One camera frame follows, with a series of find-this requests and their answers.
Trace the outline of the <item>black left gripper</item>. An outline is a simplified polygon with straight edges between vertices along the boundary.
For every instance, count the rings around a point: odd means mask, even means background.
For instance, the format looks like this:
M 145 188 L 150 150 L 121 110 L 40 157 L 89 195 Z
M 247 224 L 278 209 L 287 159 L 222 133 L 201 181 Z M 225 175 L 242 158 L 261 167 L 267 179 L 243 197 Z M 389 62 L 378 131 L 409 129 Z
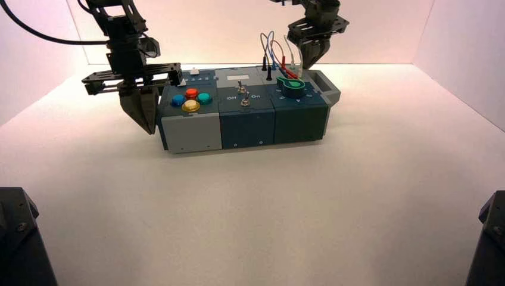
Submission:
M 107 82 L 119 80 L 127 88 L 141 86 L 166 85 L 177 86 L 182 83 L 180 63 L 148 64 L 148 58 L 161 55 L 158 41 L 151 37 L 142 37 L 133 42 L 116 43 L 107 54 L 110 69 L 99 71 L 85 77 L 82 83 L 89 95 L 114 92 L 119 86 Z M 123 111 L 145 132 L 153 135 L 156 128 L 159 90 L 156 87 L 130 89 L 119 92 Z

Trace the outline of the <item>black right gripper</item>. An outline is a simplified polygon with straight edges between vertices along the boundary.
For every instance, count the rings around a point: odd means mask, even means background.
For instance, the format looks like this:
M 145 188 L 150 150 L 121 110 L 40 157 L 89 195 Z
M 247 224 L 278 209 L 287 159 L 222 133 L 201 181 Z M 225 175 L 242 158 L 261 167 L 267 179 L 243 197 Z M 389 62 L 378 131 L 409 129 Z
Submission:
M 344 33 L 349 21 L 337 16 L 329 26 L 317 25 L 307 18 L 295 21 L 288 25 L 287 38 L 292 43 L 301 43 L 298 46 L 302 56 L 303 69 L 309 69 L 315 65 L 329 50 L 332 35 Z

